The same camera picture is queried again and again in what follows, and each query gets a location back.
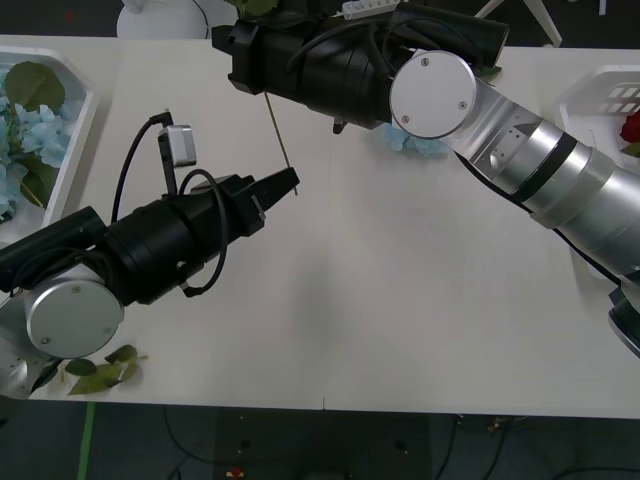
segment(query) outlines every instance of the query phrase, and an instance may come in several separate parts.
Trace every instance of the black cable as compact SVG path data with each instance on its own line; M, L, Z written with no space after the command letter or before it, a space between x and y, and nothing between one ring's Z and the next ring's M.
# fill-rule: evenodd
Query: black cable
M561 478L568 477L569 475L575 475L576 473L583 472L626 472L626 473L640 473L640 468L625 468L625 467L586 467L586 468L572 468L559 473L551 480L560 480Z
M180 185L179 194L184 195L187 185L189 184L189 180L191 180L196 175L202 175L207 179L209 185L211 186L214 200L218 203L218 212L220 216L220 251L218 255L218 264L216 265L216 269L209 281L202 287L187 287L183 290L184 294L189 298L196 295L202 295L211 287L213 287L213 285L218 281L218 278L220 278L220 274L222 273L222 269L224 268L224 262L227 259L227 246L229 245L229 224L227 222L227 210L224 207L222 192L220 191L220 187L218 187L215 178L213 178L213 176L206 170L202 170L200 168L191 170L184 177L182 185Z
M387 28L387 33L384 35L384 37L382 38L382 58L384 59L385 63L387 64L387 66L389 67L389 69L395 74L398 72L398 69L387 59L387 45L389 43L389 39L391 38L391 35L393 33L395 33L395 30L403 27L403 26L407 26L411 23L414 22L418 22L418 21L428 21L428 19L423 18L423 19L419 19L419 18L411 18L408 20L404 20L402 22L398 22L395 25L393 25L391 28ZM442 47L440 47L440 45L438 45L436 42L434 42L433 40L431 40L429 37L425 37L423 34L420 34L422 37L424 37L425 40L427 40L427 42L430 43L425 43L423 45L421 45L422 47L424 47L425 50L441 50Z
M498 460L500 460L500 454L502 453L502 449L504 448L504 442L506 441L507 435L509 434L511 423L513 422L511 421L507 422L504 428L502 429L502 434L500 436L500 443L498 443L498 448L496 449L496 453L493 456L493 461L491 462L491 465L489 466L489 469L487 470L487 472L482 477L482 480L489 480L489 478L493 474L493 471L496 468L496 465L498 465Z
M458 155L457 153L456 153L456 156L458 157L458 159L460 160L462 165L464 165L464 167L467 170L469 170L469 172L474 177L476 177L485 187L487 187L493 193L501 196L502 198L504 198L508 202L512 203L516 207L521 208L525 212L531 214L531 210L530 209L528 209L523 204L521 204L519 202L516 202L513 199L513 197L511 197L511 195L509 195L504 190L502 190L501 188L498 188L493 183L491 183L491 181L488 178L486 178L478 170L476 170L464 157ZM613 273L611 273L609 270L607 270L603 265L600 265L593 258L591 258L586 253L584 253L582 250L580 250L578 247L576 247L573 244L573 242L571 242L571 240L569 240L561 231L559 231L558 229L554 228L553 232L555 232L556 235L558 235L560 238L562 238L567 243L567 245L569 245L578 255L580 255L580 257L585 262L587 262L589 265L591 265L593 268L595 268L603 277L605 277L607 280L611 281L612 283L614 283L618 287L621 285L622 282L620 281L620 279L618 277L616 277Z
M451 428L451 436L449 437L449 446L447 447L447 453L445 454L442 465L440 465L440 468L438 469L438 473L436 473L436 476L433 478L433 480L440 480L440 477L442 477L442 474L444 473L444 471L447 468L447 465L449 464L449 459L451 458L451 452L453 451L453 442L455 442L457 431L458 431L458 417L454 415L453 427Z
M302 60L302 58L307 53L309 53L310 50L314 49L321 43L324 43L327 40L330 40L331 38L337 35L342 35L343 33L350 32L352 30L358 30L361 28L369 27L369 25L371 25L372 23L382 25L382 24L386 24L387 22L388 22L387 19L380 19L380 18L367 19L367 20L354 20L351 22L345 22L337 27L331 28L326 32L321 33L317 37L305 43L302 47L300 47L300 49L296 53L294 53L291 56L291 58L287 62L287 73L293 72L298 66L298 63L300 63L300 61Z
M129 172L129 167L131 166L131 162L133 161L133 155L136 153L138 149L138 145L140 145L140 141L144 134L147 133L147 130L154 125L151 119L144 122L140 131L136 134L133 139L133 143L131 147L129 147L129 152L127 153L127 157L124 160L124 164L122 165L122 170L120 171L120 178L118 179L118 186L116 187L116 195L113 199L113 208L111 209L111 223L115 223L118 221L118 210L120 210L120 200L122 199L122 191L124 190L124 181L127 178L127 173Z
M133 156L142 141L142 137L147 133L147 130L151 128L152 125L162 124L163 127L167 127L169 125L173 125L173 118L171 118L171 113L169 110L164 111L158 115L154 115L149 117L149 120L144 122L144 125L140 128L140 131L136 134L131 146L129 147L129 152L127 152L127 158L124 159L124 164L122 165L122 170L120 170L120 178L118 179L118 186L116 187L116 194L113 198L113 208L111 209L111 223L115 223L118 221L118 210L120 209L120 200L122 199L122 191L124 190L124 181L127 179L127 173L129 172L129 167L131 166L131 162L133 161Z
M207 18L207 14L204 13L204 10L202 9L202 7L200 6L200 4L198 2L196 2L196 0L191 0L196 7L198 7L198 10L200 10L200 13L202 13L202 16L204 17L204 24L207 26L207 33L205 33L204 38L205 40L207 38L209 38L209 19Z
M466 43L468 47L471 47L471 49L473 51L470 51L469 53L472 54L475 57L476 61L474 62L474 64L476 66L480 66L480 65L483 64L484 60L483 60L483 57L482 57L482 52L478 49L476 44L473 43L473 41L471 41L466 35L464 35L459 30L453 28L450 25L447 25L445 22L442 22L440 20L436 20L435 18L410 18L410 19L403 20L401 22L398 22L398 23L392 25L390 28L387 29L387 33L384 36L384 39L382 40L382 55L385 56L387 42L389 41L389 37L394 33L394 30L396 30L399 27L405 26L405 25L409 26L412 23L420 23L420 22L422 22L422 23L424 23L424 22L429 23L430 22L432 24L440 25L445 30L448 30L450 33L452 33L453 35L455 35L456 37L461 39L464 43ZM431 40L429 37L425 37L425 38L433 43L433 45L435 46L433 48L438 48L438 49L441 48L436 42ZM391 68L391 70L393 72L397 71L397 69L393 65L390 65L390 64L388 64L388 65L390 66L390 68Z
M61 259L51 259L51 255L56 252L70 252L69 255L62 257ZM54 275L58 272L68 270L75 264L84 262L92 268L102 279L105 281L105 285L108 287L111 284L111 278L113 276L112 267L109 259L101 253L94 252L92 250L81 250L71 247L57 247L52 248L46 252L40 253L31 257L24 262L20 268L14 274L11 284L9 295L14 297L16 295L16 288L23 286L24 275L30 267L37 266L37 270L40 271L34 280L30 283L36 285L43 279Z
M206 458L202 458L202 457L196 455L195 453L191 453L189 450L184 448L180 444L180 442L178 441L176 436L173 434L173 430L171 429L171 424L169 423L169 415L167 414L167 407L164 407L164 406L162 407L162 415L164 416L164 424L167 427L167 433L169 434L169 437L171 438L171 441L178 448L178 450L180 450L182 453L184 453L186 455L185 458L180 460L180 463L178 464L178 466L171 471L171 475L169 476L169 478L167 480L169 480L171 477L173 477L175 475L175 472L177 470L179 470L180 467L182 466L182 464L184 464L184 462L186 462L186 460L189 459L189 458L191 458L193 460L197 460L198 462L206 463L207 465L216 465L217 464L217 462L215 460L208 460Z

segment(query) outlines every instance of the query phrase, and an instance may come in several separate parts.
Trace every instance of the blue flower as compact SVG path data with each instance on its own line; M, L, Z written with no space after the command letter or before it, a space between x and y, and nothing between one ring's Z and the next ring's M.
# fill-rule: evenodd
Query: blue flower
M0 96L4 96L7 94L4 89L4 80L7 77L7 73L9 73L8 68L0 68Z
M42 163L54 168L60 168L68 146L69 137L66 135L58 135L54 140L46 140L44 148L40 151Z
M8 160L5 157L0 163L0 220L4 220L5 214L14 213L14 205L21 196L20 180L24 178L28 170L19 163L10 163L7 171Z
M20 120L20 125L35 125L40 122L40 113L38 112L27 112L22 105L19 103L15 104L16 114L18 115L18 120Z
M384 141L396 152L401 152L404 147L418 150L420 155L429 157L432 155L446 154L449 151L440 140L428 140L409 135L404 130L392 127L388 123L382 130Z
M22 113L20 119L22 150L25 153L34 152L40 156L42 163L60 168L69 146L69 136L61 133L64 128L62 118L54 115L46 105L40 106L40 112L37 114L38 121L34 123L32 123L33 116L28 117L28 115L35 112L24 112L22 109L19 113L16 108L16 113L18 117Z

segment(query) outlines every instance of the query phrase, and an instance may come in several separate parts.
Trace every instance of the red flower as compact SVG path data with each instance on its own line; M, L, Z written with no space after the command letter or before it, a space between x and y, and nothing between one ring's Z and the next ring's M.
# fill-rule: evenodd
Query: red flower
M627 117L620 136L629 143L640 142L640 112Z

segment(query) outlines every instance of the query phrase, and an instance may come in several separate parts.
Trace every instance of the white basket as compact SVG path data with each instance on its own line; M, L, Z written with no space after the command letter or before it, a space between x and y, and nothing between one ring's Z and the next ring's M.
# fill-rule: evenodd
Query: white basket
M0 248L60 219L99 101L93 83L58 52L42 48L0 46L0 67L10 67L26 61L41 63L53 69L64 86L65 101L80 101L82 107L75 119L69 146L47 208L39 208L22 200L16 208L15 217L0 225Z
M640 65L604 65L588 74L556 102L558 127L640 175L640 159L620 153L626 117L640 111Z

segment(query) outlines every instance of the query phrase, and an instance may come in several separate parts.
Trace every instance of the green leaf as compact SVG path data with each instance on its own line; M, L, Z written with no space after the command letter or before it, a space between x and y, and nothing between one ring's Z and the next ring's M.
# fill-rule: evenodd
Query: green leaf
M64 87L55 72L39 63L15 64L7 73L5 89L9 101L27 111L38 110L40 105L57 110L64 102Z
M91 360L79 358L77 360L71 360L67 366L64 367L64 370L77 377L86 377L87 375L96 373L97 368Z
M131 377L133 377L133 374L136 373L137 371L138 371L138 365L136 364L135 360L132 362L129 362L129 366L127 366L127 369L122 374L122 378L120 378L120 381L126 382Z
M58 169L42 163L39 158L34 156L16 160L16 162L29 170L22 179L20 193L34 205L46 207L56 184Z
M632 157L640 158L640 142L630 143L620 151L624 154L631 155Z
M122 365L98 365L96 373L80 377L68 395L89 395L104 392L120 383Z
M138 351L131 345L123 345L111 355L107 355L104 359L109 363L128 362L134 360L138 356Z

